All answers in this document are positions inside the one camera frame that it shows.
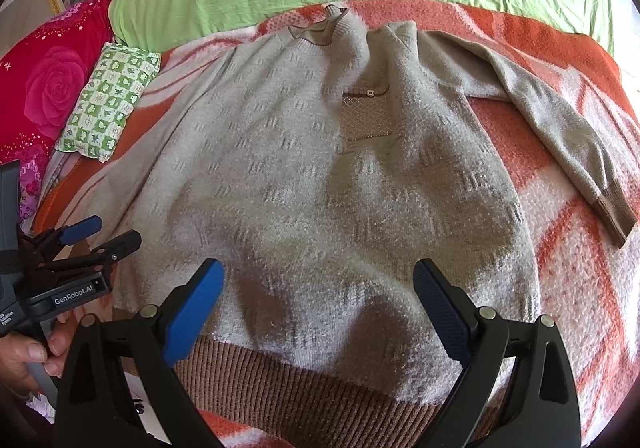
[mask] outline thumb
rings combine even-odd
[[[0,340],[0,358],[9,363],[42,363],[47,360],[47,350],[33,338],[12,332]]]

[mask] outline screw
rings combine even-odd
[[[495,309],[488,306],[481,307],[480,316],[485,320],[493,320],[495,318]]]
[[[542,323],[543,326],[545,327],[553,327],[554,325],[556,325],[556,322],[553,318],[551,318],[548,314],[543,314],[540,317],[540,323]]]
[[[156,314],[158,314],[158,306],[153,305],[152,303],[145,305],[140,309],[140,316],[143,318],[153,318]]]
[[[83,327],[91,327],[95,323],[95,314],[85,314],[80,320]]]

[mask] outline rose pattern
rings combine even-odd
[[[74,50],[54,46],[25,84],[24,115],[44,136],[58,139],[86,81],[86,66]]]

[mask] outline brown ribbed hem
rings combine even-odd
[[[438,411],[205,336],[175,372],[197,408],[296,448],[412,448]],[[487,409],[476,437],[496,416]]]
[[[626,202],[618,181],[614,181],[593,203],[593,210],[604,223],[614,244],[621,248],[625,245],[638,219]]]

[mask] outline human hand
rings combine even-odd
[[[26,362],[44,363],[49,376],[60,376],[76,329],[76,320],[70,319],[70,316],[70,312],[58,316],[47,340],[53,356],[47,357],[47,349],[28,336],[11,332],[0,338],[0,381],[17,394],[37,390],[38,385],[30,375]]]

